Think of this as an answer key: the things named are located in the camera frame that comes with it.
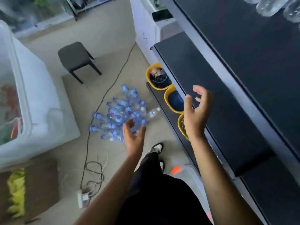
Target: gray stool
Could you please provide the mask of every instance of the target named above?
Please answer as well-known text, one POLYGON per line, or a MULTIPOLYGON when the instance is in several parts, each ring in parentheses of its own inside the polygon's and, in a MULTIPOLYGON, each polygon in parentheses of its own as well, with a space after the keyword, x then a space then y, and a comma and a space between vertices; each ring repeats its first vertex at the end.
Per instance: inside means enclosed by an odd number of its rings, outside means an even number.
POLYGON ((58 56, 65 69, 68 70, 81 84, 83 84, 83 82, 75 75, 74 71, 86 65, 92 66, 99 75, 102 75, 99 69, 90 60, 90 58, 93 60, 94 58, 86 48, 84 48, 81 42, 75 42, 61 48, 58 51, 58 56))

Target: stool leg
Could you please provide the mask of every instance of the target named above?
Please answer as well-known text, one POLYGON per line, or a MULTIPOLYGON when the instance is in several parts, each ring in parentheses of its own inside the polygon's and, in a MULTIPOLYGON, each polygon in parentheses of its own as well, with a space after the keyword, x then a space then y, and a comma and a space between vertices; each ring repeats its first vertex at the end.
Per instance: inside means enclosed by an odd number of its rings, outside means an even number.
POLYGON ((92 66, 92 68, 99 74, 102 75, 102 73, 99 71, 99 69, 92 63, 92 61, 89 62, 89 65, 92 66))
POLYGON ((93 56, 86 50, 86 52, 88 53, 88 56, 91 58, 91 59, 93 59, 93 60, 95 60, 95 58, 93 58, 93 56))
POLYGON ((81 84, 83 84, 83 82, 81 81, 81 79, 79 79, 79 77, 77 77, 74 72, 70 71, 69 73, 71 73, 72 76, 75 77, 75 79, 77 79, 81 84))

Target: yellow item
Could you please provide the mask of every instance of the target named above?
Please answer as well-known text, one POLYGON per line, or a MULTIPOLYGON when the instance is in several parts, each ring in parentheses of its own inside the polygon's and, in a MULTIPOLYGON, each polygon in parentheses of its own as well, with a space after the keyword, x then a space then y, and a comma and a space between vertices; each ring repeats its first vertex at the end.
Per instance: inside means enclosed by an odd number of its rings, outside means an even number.
POLYGON ((171 105, 170 105, 170 103, 169 103, 169 101, 168 101, 169 95, 170 95, 172 92, 174 92, 174 91, 176 91, 176 88, 175 88, 174 84, 171 84, 170 87, 169 87, 169 88, 166 90, 166 92, 165 92, 164 98, 165 98, 166 104, 168 105, 168 107, 170 107, 170 109, 171 109, 173 112, 178 113, 178 114, 183 114, 183 111, 177 111, 177 110, 175 110, 173 107, 171 107, 171 105))
POLYGON ((162 67, 161 64, 158 62, 158 63, 156 63, 156 64, 150 66, 150 67, 147 69, 147 71, 146 71, 146 78, 147 78, 149 84, 150 84, 154 89, 163 91, 163 90, 168 89, 171 85, 173 85, 173 84, 170 84, 169 86, 164 87, 164 88, 158 88, 158 87, 155 87, 155 86, 153 85, 153 83, 151 82, 151 80, 150 80, 150 75, 151 75, 151 71, 152 71, 153 68, 158 68, 158 69, 161 68, 161 69, 162 69, 163 67, 162 67))
POLYGON ((180 132, 182 133, 182 135, 184 135, 185 138, 189 140, 186 132, 182 129, 181 121, 182 121, 183 117, 184 117, 184 113, 182 113, 178 118, 178 122, 177 122, 178 128, 180 129, 180 132))
POLYGON ((10 194, 9 201, 13 203, 7 209, 7 212, 13 214, 13 218, 25 215, 25 170, 15 170, 7 180, 7 186, 10 194))

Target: person's left hand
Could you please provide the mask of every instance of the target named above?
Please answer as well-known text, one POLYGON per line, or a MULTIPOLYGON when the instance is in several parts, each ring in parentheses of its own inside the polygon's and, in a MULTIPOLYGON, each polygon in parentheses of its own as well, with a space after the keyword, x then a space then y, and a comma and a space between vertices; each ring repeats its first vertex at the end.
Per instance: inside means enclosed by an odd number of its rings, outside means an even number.
POLYGON ((138 136, 135 136, 131 132, 131 128, 134 126, 134 121, 132 119, 128 120, 125 125, 123 125, 123 136, 125 145, 127 148, 127 157, 136 156, 139 159, 142 156, 146 126, 140 128, 138 136))

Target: black and white sneaker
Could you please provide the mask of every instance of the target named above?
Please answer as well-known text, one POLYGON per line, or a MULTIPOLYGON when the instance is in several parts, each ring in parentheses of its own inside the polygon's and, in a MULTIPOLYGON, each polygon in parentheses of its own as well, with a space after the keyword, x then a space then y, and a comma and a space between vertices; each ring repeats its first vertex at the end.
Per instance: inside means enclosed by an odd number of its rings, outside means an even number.
POLYGON ((163 160, 160 160, 159 164, 160 164, 161 172, 163 173, 165 170, 165 162, 163 160))
POLYGON ((154 145, 147 154, 152 153, 152 152, 156 152, 156 153, 160 154, 162 151, 163 151, 163 144, 158 143, 158 144, 154 145))

